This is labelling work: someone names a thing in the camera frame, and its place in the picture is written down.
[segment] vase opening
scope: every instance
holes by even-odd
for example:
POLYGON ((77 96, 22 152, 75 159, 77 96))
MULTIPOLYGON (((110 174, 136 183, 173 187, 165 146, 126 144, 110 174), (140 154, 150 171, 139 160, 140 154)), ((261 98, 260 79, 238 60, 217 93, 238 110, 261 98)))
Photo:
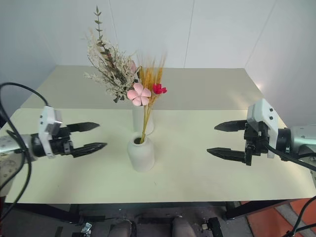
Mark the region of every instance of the vase opening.
POLYGON ((137 144, 137 145, 140 145, 140 140, 141 140, 141 139, 142 139, 141 137, 135 138, 135 139, 134 139, 134 143, 137 144))

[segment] table leg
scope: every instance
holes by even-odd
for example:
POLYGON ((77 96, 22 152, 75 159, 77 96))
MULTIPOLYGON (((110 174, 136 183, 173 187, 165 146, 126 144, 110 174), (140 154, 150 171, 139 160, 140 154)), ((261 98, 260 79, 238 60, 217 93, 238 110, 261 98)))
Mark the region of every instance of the table leg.
POLYGON ((223 237, 221 225, 217 217, 209 218, 207 226, 212 231, 213 237, 223 237))
POLYGON ((250 201, 238 207, 232 207, 232 204, 229 203, 226 205, 227 211, 224 214, 224 217, 228 220, 232 220, 236 217, 249 215, 265 209, 269 209, 275 206, 289 203, 292 200, 282 199, 282 200, 264 200, 264 201, 250 201))

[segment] black cable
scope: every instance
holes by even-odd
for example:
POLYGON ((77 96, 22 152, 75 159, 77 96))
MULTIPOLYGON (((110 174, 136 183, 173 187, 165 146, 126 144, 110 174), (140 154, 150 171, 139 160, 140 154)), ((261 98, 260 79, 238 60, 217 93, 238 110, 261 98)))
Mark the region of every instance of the black cable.
MULTIPOLYGON (((305 162, 303 162, 303 161, 301 161, 301 160, 295 159, 295 158, 293 158, 293 157, 291 157, 291 156, 289 156, 289 155, 287 155, 287 154, 285 154, 285 153, 283 153, 283 152, 280 152, 280 151, 274 149, 273 147, 271 147, 271 146, 269 145, 269 142, 268 142, 267 140, 263 140, 262 143, 263 143, 263 145, 264 145, 269 151, 271 151, 271 152, 273 152, 274 154, 280 156, 281 158, 285 158, 285 159, 287 159, 287 160, 289 160, 289 161, 291 161, 291 162, 293 162, 293 163, 299 164, 299 165, 301 165, 301 166, 303 166, 303 167, 306 167, 306 168, 308 168, 308 169, 311 169, 311 170, 313 170, 313 171, 316 171, 316 167, 315 167, 315 166, 313 166, 313 165, 311 165, 311 164, 308 164, 308 163, 305 163, 305 162)), ((304 155, 301 155, 301 158, 302 158, 302 157, 306 157, 306 156, 311 156, 311 154, 304 154, 304 155)), ((300 214, 299 214, 299 216, 298 216, 298 218, 297 218, 297 221, 296 221, 296 223, 295 223, 295 225, 294 225, 294 227, 293 227, 293 230, 290 231, 290 232, 288 232, 286 235, 284 235, 285 237, 287 237, 287 236, 294 236, 296 232, 303 231, 303 230, 306 230, 306 229, 309 229, 309 228, 311 228, 311 227, 316 226, 316 223, 314 223, 314 224, 311 224, 311 225, 303 226, 303 227, 301 227, 301 228, 297 228, 298 225, 299 225, 300 222, 301 222, 301 219, 302 219, 302 216, 303 216, 303 214, 304 214, 304 212, 305 212, 305 209, 306 209, 306 208, 308 207, 308 205, 311 204, 311 202, 313 202, 314 200, 316 200, 316 196, 315 196, 315 197, 312 197, 311 199, 309 199, 309 200, 305 203, 305 205, 303 206, 303 208, 302 208, 302 210, 301 210, 301 212, 300 212, 300 214)))
POLYGON ((273 147, 271 147, 271 146, 269 145, 269 142, 268 142, 267 140, 262 140, 262 144, 263 144, 269 151, 273 152, 274 154, 276 154, 276 155, 278 155, 278 156, 280 156, 280 157, 282 157, 282 158, 284 158, 284 159, 286 159, 286 160, 289 160, 289 161, 291 161, 291 162, 293 162, 293 163, 299 164, 299 165, 301 165, 301 166, 303 166, 303 167, 305 167, 305 168, 308 168, 308 169, 313 170, 313 171, 316 172, 316 166, 313 166, 313 165, 311 165, 311 164, 305 163, 305 162, 303 162, 303 161, 301 161, 301 160, 299 160, 299 159, 293 158, 292 156, 289 156, 289 155, 287 155, 287 154, 285 154, 285 153, 283 153, 283 152, 280 152, 280 151, 274 149, 273 147))
MULTIPOLYGON (((313 223, 313 224, 310 224, 310 225, 306 225, 306 226, 303 226, 303 227, 300 227, 296 230, 295 233, 298 233, 298 232, 301 232, 301 231, 304 231, 304 230, 307 230, 309 228, 313 228, 313 227, 316 227, 316 223, 313 223)), ((285 235, 283 235, 283 237, 291 237, 293 236, 293 232, 292 231, 289 231, 288 233, 286 233, 285 235)))
POLYGON ((302 155, 298 155, 298 158, 304 158, 304 157, 316 157, 316 153, 306 153, 302 155))
POLYGON ((306 226, 303 226, 303 227, 300 227, 296 230, 296 232, 300 232, 300 231, 304 231, 304 230, 307 230, 309 228, 313 228, 313 227, 316 227, 316 223, 313 223, 313 224, 310 224, 310 225, 306 225, 306 226))
POLYGON ((301 212, 300 212, 300 214, 299 214, 299 216, 298 216, 298 218, 297 218, 297 221, 296 221, 296 223, 295 223, 295 225, 294 225, 294 227, 293 227, 293 230, 292 230, 292 233, 293 233, 293 234, 295 234, 296 229, 297 229, 298 225, 299 225, 300 222, 301 222, 301 219, 302 219, 302 216, 303 216, 303 214, 304 214, 304 212, 305 212, 305 209, 306 209, 306 208, 308 207, 308 205, 311 204, 311 202, 313 202, 314 200, 316 200, 316 196, 315 196, 315 197, 312 197, 311 199, 309 199, 309 200, 305 203, 305 205, 303 206, 303 208, 302 208, 302 210, 301 210, 301 212))
POLYGON ((19 83, 15 83, 15 82, 5 82, 5 83, 0 84, 0 90, 1 90, 2 87, 6 86, 6 85, 14 85, 14 86, 18 86, 18 87, 24 88, 26 90, 29 90, 30 92, 34 93, 39 98, 41 98, 44 101, 45 105, 49 106, 49 103, 44 98, 44 96, 42 96, 41 94, 39 94, 36 90, 33 90, 32 88, 29 88, 29 87, 27 87, 25 85, 22 85, 22 84, 19 84, 19 83))
MULTIPOLYGON (((20 141, 17 139, 17 137, 15 136, 15 134, 9 130, 6 131, 10 137, 12 137, 13 140, 15 140, 15 142, 21 147, 21 144, 20 144, 20 141)), ((22 153, 22 161, 21 161, 21 164, 19 166, 19 168, 6 180, 4 181, 4 183, 0 186, 0 190, 2 188, 4 188, 5 185, 7 185, 20 171, 21 169, 23 168, 24 166, 24 163, 25 163, 25 156, 23 155, 23 152, 22 153)))
MULTIPOLYGON (((14 83, 14 82, 6 82, 6 83, 2 83, 0 84, 0 91, 1 89, 6 86, 6 85, 14 85, 14 86, 18 86, 18 87, 21 87, 21 88, 24 88, 26 90, 29 90, 30 92, 34 93, 35 95, 37 95, 38 97, 40 97, 45 105, 49 106, 47 100, 41 95, 39 94, 37 91, 25 86, 25 85, 21 85, 21 84, 18 84, 18 83, 14 83)), ((13 130, 13 133, 15 134, 15 138, 19 141, 18 144, 22 150, 22 155, 24 156, 23 159, 27 159, 28 161, 28 175, 27 175, 27 178, 25 180, 25 183, 24 183, 24 186, 20 192, 20 194, 18 195, 18 197, 16 198, 16 200, 11 204, 11 206, 8 208, 8 210, 6 211, 5 214, 3 214, 0 218, 0 222, 9 214, 9 212, 13 209, 13 207, 15 206, 15 204, 19 201, 19 199, 21 198, 21 196, 23 195, 24 191, 26 190, 27 188, 27 185, 29 184, 29 181, 30 181, 30 178, 31 178, 31 173, 32 173, 32 161, 31 161, 31 155, 30 155, 30 152, 29 152, 29 149, 27 148, 26 144, 24 143, 23 141, 23 138, 21 137, 20 133, 18 132, 18 130, 15 128, 15 126, 13 125, 13 123, 11 122, 9 116, 7 115, 2 103, 1 103, 1 99, 0 99, 0 111, 2 113, 2 116, 4 117, 5 121, 9 124, 9 126, 11 127, 11 129, 13 130)))

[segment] red flower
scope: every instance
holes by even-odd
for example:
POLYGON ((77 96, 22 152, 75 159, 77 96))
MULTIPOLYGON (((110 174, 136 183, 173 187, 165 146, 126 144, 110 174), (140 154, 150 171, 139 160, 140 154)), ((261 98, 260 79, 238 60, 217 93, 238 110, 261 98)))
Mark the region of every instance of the red flower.
POLYGON ((166 87, 162 88, 161 84, 154 84, 153 85, 153 91, 155 94, 160 95, 160 94, 164 94, 167 92, 166 87))

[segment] white wall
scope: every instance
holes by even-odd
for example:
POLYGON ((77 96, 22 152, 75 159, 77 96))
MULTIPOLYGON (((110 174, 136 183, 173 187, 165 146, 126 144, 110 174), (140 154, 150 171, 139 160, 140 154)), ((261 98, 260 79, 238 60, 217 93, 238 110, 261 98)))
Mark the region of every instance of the white wall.
POLYGON ((245 69, 288 126, 316 123, 316 1, 278 0, 245 69))
MULTIPOLYGON (((41 31, 32 24, 32 8, 26 1, 0 2, 0 83, 13 81, 36 89, 55 68, 41 31)), ((1 90, 9 115, 29 96, 13 86, 1 90)))
MULTIPOLYGON (((96 5, 121 50, 167 53, 172 68, 246 67, 288 125, 315 122, 314 0, 2 0, 0 82, 37 88, 55 65, 90 65, 96 5)), ((9 113, 28 95, 7 88, 9 113)))
POLYGON ((4 0, 1 28, 23 28, 57 65, 90 65, 85 34, 98 5, 104 33, 127 53, 167 53, 170 68, 243 68, 275 1, 4 0))

